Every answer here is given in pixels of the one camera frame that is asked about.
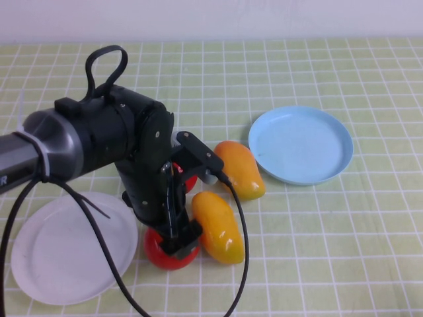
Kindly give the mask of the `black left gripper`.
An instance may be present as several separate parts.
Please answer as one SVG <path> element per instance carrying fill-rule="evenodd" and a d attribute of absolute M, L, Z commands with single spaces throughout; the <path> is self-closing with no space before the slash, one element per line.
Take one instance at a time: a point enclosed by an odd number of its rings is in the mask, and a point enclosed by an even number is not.
<path fill-rule="evenodd" d="M 199 247 L 203 228 L 188 216 L 186 186 L 179 172 L 121 171 L 120 176 L 126 190 L 123 197 L 138 220 L 160 233 L 178 233 L 159 243 L 166 255 L 183 260 Z"/>

